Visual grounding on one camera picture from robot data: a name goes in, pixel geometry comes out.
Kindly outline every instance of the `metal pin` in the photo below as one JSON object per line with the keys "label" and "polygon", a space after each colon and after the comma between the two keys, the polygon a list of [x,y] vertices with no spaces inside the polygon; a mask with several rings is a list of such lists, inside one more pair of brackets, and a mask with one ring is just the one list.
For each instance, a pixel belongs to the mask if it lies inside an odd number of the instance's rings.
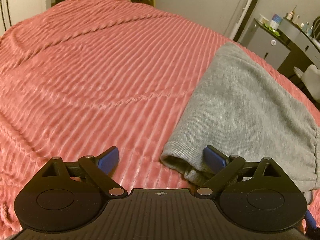
{"label": "metal pin", "polygon": [[123,193],[124,193],[124,190],[119,187],[115,187],[109,190],[109,194],[113,196],[121,196]]}
{"label": "metal pin", "polygon": [[198,194],[202,195],[202,196],[209,196],[213,193],[212,189],[208,188],[208,187],[201,187],[197,190]]}

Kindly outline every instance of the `gray fabric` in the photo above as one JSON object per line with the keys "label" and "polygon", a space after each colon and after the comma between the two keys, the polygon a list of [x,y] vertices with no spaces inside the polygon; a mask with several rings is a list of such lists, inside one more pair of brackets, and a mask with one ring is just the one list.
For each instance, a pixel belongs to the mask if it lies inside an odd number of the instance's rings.
{"label": "gray fabric", "polygon": [[319,188],[320,129],[294,99],[237,45],[221,47],[192,94],[161,161],[196,185],[212,177],[202,151],[277,161],[298,188]]}

